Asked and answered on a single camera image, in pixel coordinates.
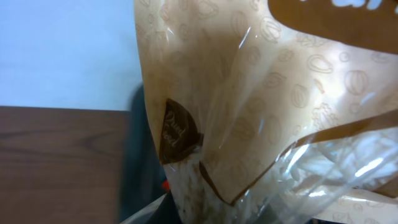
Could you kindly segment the beige snack bag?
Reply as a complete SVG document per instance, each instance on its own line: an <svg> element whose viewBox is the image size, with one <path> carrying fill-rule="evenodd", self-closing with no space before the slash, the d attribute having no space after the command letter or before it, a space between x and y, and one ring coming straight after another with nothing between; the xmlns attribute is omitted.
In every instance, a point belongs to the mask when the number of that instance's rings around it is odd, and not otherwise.
<svg viewBox="0 0 398 224"><path fill-rule="evenodd" d="M396 223L396 0L137 0L183 223Z"/></svg>

